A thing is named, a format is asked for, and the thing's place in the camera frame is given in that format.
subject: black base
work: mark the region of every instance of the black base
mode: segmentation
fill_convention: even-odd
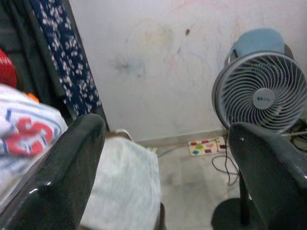
[[[211,224],[214,230],[266,230],[254,203],[249,203],[249,224],[241,224],[240,199],[226,200],[215,209]]]

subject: fan grille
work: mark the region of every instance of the fan grille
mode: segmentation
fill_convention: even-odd
[[[215,109],[222,123],[249,122],[280,133],[306,106],[305,76],[289,57],[262,52],[237,59],[221,72]]]

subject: white cloth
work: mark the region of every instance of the white cloth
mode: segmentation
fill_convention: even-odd
[[[160,201],[157,155],[125,138],[106,139],[81,224],[95,230],[153,230]]]
[[[0,205],[66,129],[58,110],[0,84]]]

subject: fan logo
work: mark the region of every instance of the fan logo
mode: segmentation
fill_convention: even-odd
[[[259,102],[270,102],[271,101],[269,98],[264,98],[264,97],[257,97],[257,100]]]

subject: tiled floor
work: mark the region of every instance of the tiled floor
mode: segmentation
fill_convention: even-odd
[[[157,154],[170,149],[160,148]],[[211,230],[216,206],[229,197],[239,197],[238,182],[227,186],[228,177],[211,163],[214,155],[190,157],[187,146],[159,157],[162,202],[168,230]],[[224,169],[224,158],[216,159]],[[234,172],[231,163],[230,171]]]

